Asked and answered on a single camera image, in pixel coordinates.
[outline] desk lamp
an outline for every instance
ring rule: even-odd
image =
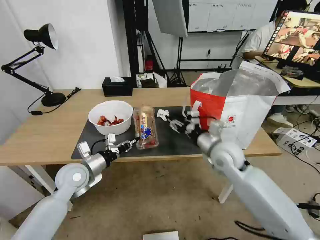
[[[8,73],[12,75],[15,78],[20,79],[21,81],[31,85],[32,87],[35,87],[36,89],[42,91],[45,96],[41,99],[42,105],[46,107],[53,107],[60,105],[65,102],[66,97],[62,93],[53,93],[49,90],[49,87],[43,86],[39,83],[32,82],[29,79],[17,74],[15,71],[18,68],[21,68],[22,66],[26,65],[27,63],[33,61],[34,59],[40,57],[43,55],[44,46],[40,45],[40,42],[48,46],[49,48],[58,49],[58,40],[56,38],[56,32],[52,26],[51,23],[43,25],[39,30],[25,30],[23,32],[23,35],[25,38],[33,42],[33,44],[36,46],[31,51],[27,52],[26,54],[22,55],[21,57],[18,57],[17,59],[13,60],[12,62],[5,64],[1,67],[1,70],[5,73]],[[28,56],[29,54],[37,52],[38,54],[29,60],[18,62],[20,59]]]

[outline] shopping bag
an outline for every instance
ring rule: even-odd
[[[237,70],[203,73],[190,89],[201,128],[208,130],[212,117],[220,119],[222,139],[242,149],[250,145],[276,97],[290,90],[276,72],[245,61]]]

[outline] wooden table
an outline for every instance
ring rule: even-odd
[[[265,60],[262,57],[255,57],[255,59],[261,63],[261,65],[275,71],[276,73],[280,74],[282,69],[277,68],[278,60],[273,60],[272,62]],[[284,79],[286,79],[288,82],[290,82],[294,87],[297,88],[319,88],[320,84],[316,83],[306,77],[303,78],[303,80],[291,78],[282,76]]]
[[[59,92],[67,95],[71,91]],[[182,106],[184,103],[190,104],[190,89],[134,89],[130,97],[105,97],[101,89],[81,90],[54,112],[42,116],[30,116],[0,147],[0,165],[25,165],[43,186],[53,193],[56,188],[55,183],[40,165],[80,162],[72,160],[71,154],[88,119],[88,113],[95,105],[107,100],[123,100],[133,107],[143,103],[154,107]],[[39,108],[39,110],[45,109],[48,110],[43,106]],[[247,157],[281,155],[280,149],[262,128],[244,153]],[[187,157],[201,158],[202,155],[126,157],[116,161],[154,161]]]

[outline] table leg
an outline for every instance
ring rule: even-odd
[[[31,172],[31,174],[48,190],[50,194],[53,194],[56,189],[56,184],[47,172],[40,165],[25,165],[25,167]],[[72,202],[68,202],[68,211],[72,210]]]
[[[232,192],[232,190],[233,190],[232,184],[228,183],[227,185],[224,186],[224,188],[222,189],[222,191],[218,197],[219,202],[221,204],[223,204],[227,200],[227,198],[230,195],[230,193]]]

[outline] lamp base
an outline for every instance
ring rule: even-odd
[[[46,94],[42,99],[41,103],[45,107],[53,107],[64,103],[66,96],[62,93],[51,93]]]

